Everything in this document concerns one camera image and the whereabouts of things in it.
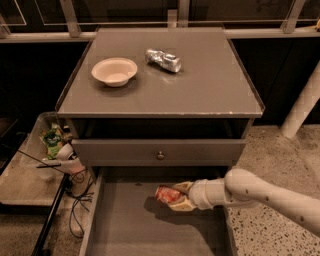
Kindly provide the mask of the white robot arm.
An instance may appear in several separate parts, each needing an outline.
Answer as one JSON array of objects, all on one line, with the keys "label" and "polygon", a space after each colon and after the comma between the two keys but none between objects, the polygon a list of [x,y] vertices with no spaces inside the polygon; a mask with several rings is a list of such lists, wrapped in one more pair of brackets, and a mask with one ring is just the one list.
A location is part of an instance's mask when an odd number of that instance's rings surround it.
[{"label": "white robot arm", "polygon": [[259,202],[320,237],[319,199],[275,186],[244,169],[231,169],[224,178],[178,183],[173,189],[183,193],[169,203],[174,211],[249,207]]}]

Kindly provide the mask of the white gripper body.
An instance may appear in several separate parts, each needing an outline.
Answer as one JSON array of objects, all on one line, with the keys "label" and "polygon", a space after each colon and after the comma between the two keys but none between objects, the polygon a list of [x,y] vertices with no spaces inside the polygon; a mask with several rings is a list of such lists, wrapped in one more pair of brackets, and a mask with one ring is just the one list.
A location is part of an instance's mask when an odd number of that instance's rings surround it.
[{"label": "white gripper body", "polygon": [[191,203],[200,210],[213,209],[215,206],[228,204],[223,179],[195,181],[189,190],[188,197]]}]

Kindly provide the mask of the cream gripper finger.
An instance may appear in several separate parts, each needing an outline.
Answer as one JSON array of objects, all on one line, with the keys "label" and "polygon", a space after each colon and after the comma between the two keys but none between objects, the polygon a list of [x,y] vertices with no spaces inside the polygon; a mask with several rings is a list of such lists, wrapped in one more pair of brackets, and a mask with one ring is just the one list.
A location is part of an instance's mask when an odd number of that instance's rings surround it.
[{"label": "cream gripper finger", "polygon": [[197,208],[188,197],[182,197],[175,202],[169,203],[168,207],[177,212],[191,212]]},{"label": "cream gripper finger", "polygon": [[185,195],[188,195],[192,186],[193,186],[193,182],[185,181],[185,182],[174,184],[172,186],[172,188],[177,191],[180,191],[181,193],[183,193]]}]

